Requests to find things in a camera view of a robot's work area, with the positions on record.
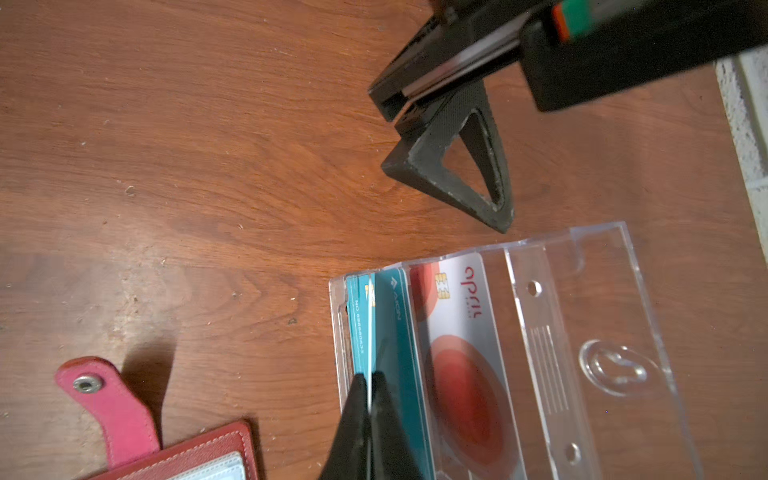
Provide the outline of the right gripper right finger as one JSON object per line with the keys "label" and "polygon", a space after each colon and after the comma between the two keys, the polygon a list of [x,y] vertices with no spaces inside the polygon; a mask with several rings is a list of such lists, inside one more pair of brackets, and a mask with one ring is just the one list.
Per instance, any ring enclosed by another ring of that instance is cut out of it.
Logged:
{"label": "right gripper right finger", "polygon": [[422,479],[385,375],[372,374],[370,406],[372,479]]}

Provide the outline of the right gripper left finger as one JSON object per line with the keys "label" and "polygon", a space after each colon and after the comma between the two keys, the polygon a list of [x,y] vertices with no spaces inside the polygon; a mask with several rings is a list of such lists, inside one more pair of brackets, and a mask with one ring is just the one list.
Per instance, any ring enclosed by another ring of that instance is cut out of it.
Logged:
{"label": "right gripper left finger", "polygon": [[364,480],[369,478],[370,415],[367,381],[353,377],[337,431],[320,480]]}

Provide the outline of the teal credit card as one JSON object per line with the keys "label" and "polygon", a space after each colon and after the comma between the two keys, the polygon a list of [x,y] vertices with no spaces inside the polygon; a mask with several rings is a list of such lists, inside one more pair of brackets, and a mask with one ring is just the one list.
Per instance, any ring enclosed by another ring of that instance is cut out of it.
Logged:
{"label": "teal credit card", "polygon": [[346,279],[347,314],[355,374],[366,382],[367,407],[372,405],[372,373],[375,364],[375,276],[362,274]]}

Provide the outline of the red leather card holder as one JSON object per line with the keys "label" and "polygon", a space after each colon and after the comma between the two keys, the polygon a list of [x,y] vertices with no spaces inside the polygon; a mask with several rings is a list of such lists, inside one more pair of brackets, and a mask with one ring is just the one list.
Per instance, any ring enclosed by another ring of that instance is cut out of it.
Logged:
{"label": "red leather card holder", "polygon": [[164,447],[150,409],[109,361],[76,358],[56,384],[100,425],[107,468],[97,479],[257,479],[250,425],[238,420]]}

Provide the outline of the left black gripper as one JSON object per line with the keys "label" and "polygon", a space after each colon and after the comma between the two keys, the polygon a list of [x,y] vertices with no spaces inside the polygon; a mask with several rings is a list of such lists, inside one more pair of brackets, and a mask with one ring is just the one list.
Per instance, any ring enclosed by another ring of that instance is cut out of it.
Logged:
{"label": "left black gripper", "polygon": [[382,170],[500,233],[514,218],[507,160],[484,83],[464,85],[518,63],[537,108],[551,112],[767,43],[764,1],[431,7],[432,17],[368,90],[386,121],[427,103],[398,120],[400,141]]}

